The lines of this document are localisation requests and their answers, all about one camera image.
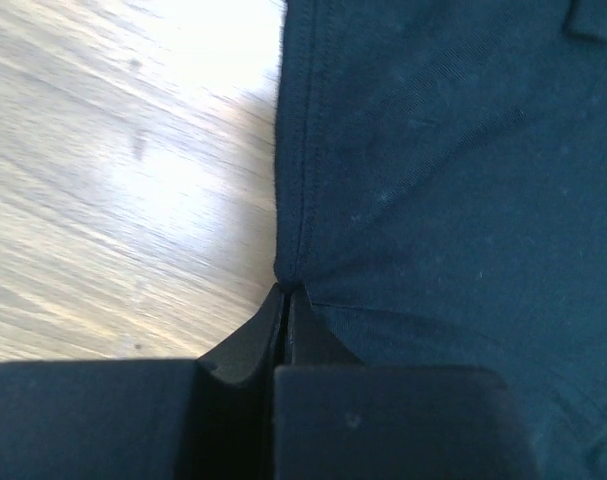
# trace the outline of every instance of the navy blue garment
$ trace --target navy blue garment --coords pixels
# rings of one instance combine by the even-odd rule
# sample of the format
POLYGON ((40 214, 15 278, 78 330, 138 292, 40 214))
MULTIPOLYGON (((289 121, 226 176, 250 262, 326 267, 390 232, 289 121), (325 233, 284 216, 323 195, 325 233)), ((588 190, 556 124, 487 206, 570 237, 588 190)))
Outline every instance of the navy blue garment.
POLYGON ((290 0, 281 285, 372 365, 501 374, 607 479, 607 1, 290 0))

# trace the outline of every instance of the wooden table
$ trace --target wooden table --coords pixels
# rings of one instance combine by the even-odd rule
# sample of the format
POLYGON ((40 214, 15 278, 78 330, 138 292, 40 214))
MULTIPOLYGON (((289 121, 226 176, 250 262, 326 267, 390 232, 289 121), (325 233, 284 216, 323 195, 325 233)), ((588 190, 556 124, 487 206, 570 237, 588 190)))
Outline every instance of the wooden table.
POLYGON ((0 361, 198 356, 273 282, 270 0, 0 0, 0 361))

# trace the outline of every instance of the folded clothing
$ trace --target folded clothing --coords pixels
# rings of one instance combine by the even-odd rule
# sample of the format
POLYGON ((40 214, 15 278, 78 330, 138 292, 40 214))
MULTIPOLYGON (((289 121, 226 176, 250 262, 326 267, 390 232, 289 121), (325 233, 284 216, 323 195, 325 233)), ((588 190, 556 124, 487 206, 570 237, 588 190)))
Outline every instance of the folded clothing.
POLYGON ((283 33, 280 284, 366 363, 497 371, 543 478, 607 478, 605 9, 290 0, 283 33))

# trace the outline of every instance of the wooden surface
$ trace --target wooden surface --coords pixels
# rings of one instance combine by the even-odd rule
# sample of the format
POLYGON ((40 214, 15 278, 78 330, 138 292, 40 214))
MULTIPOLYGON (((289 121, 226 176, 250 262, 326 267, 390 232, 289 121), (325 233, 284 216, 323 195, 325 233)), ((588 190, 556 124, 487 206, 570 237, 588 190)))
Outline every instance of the wooden surface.
POLYGON ((198 356, 273 282, 271 0, 0 0, 0 360, 198 356))

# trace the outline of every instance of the wood grain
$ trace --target wood grain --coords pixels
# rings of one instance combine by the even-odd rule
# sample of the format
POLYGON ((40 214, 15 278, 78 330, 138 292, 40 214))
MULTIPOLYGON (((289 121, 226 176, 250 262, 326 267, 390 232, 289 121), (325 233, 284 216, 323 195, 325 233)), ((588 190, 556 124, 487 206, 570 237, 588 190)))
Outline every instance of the wood grain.
POLYGON ((272 278, 282 8, 0 1, 0 360, 197 356, 272 278))

